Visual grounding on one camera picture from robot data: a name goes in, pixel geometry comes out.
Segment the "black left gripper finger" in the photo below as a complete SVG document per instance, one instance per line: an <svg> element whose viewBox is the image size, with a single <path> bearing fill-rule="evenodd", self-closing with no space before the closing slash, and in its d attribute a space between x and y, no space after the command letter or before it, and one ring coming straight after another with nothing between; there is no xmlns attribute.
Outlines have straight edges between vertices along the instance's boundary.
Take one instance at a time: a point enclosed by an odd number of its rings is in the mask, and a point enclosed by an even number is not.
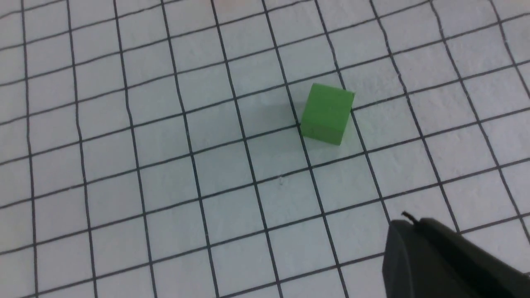
<svg viewBox="0 0 530 298"><path fill-rule="evenodd" d="M382 276L388 298L528 298L529 277L432 218L390 221Z"/></svg>

